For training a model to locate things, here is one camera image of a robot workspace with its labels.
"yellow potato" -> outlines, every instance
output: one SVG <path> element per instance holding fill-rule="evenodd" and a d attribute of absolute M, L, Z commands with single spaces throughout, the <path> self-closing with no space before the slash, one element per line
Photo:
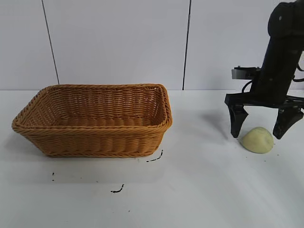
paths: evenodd
<path fill-rule="evenodd" d="M 264 127 L 256 127 L 248 132 L 241 144 L 254 153 L 268 153 L 274 146 L 272 134 Z"/>

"woven basket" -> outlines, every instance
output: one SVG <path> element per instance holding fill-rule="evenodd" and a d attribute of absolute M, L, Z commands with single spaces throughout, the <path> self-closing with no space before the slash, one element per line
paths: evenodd
<path fill-rule="evenodd" d="M 143 157 L 172 125 L 162 85 L 54 85 L 41 90 L 12 128 L 51 157 Z"/>

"black mark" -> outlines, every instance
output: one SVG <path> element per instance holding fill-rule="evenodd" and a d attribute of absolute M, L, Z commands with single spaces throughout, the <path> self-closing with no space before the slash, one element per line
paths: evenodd
<path fill-rule="evenodd" d="M 122 187 L 118 190 L 118 191 L 111 191 L 112 193 L 119 193 L 122 191 L 122 189 L 124 188 L 124 184 L 122 185 Z"/>
<path fill-rule="evenodd" d="M 161 155 L 159 156 L 159 158 L 156 158 L 156 159 L 153 159 L 153 160 L 147 161 L 147 162 L 153 162 L 153 161 L 159 160 L 162 157 L 162 152 L 163 152 L 163 150 L 161 150 Z"/>

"white table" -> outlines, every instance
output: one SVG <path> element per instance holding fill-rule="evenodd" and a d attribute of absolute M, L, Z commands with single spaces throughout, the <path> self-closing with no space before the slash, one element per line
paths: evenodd
<path fill-rule="evenodd" d="M 36 91 L 0 91 L 0 227 L 302 228 L 304 122 L 250 153 L 229 133 L 226 93 L 170 91 L 173 126 L 150 157 L 52 159 L 10 127 Z M 277 110 L 247 111 L 242 135 L 272 131 Z"/>

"cable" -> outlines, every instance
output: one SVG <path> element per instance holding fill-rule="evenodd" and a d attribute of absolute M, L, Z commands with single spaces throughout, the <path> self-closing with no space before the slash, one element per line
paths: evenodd
<path fill-rule="evenodd" d="M 244 85 L 244 87 L 242 88 L 242 93 L 245 92 L 245 89 L 248 85 L 250 85 L 253 82 L 253 80 L 251 80 L 250 82 L 246 83 L 246 85 Z"/>
<path fill-rule="evenodd" d="M 298 64 L 296 67 L 299 71 L 304 72 L 304 70 L 300 67 L 300 65 Z M 294 82 L 304 82 L 304 78 L 301 79 L 295 79 L 295 76 L 293 77 L 293 81 Z"/>
<path fill-rule="evenodd" d="M 304 72 L 304 70 L 300 67 L 300 65 L 298 64 L 298 66 L 296 67 L 299 71 Z"/>

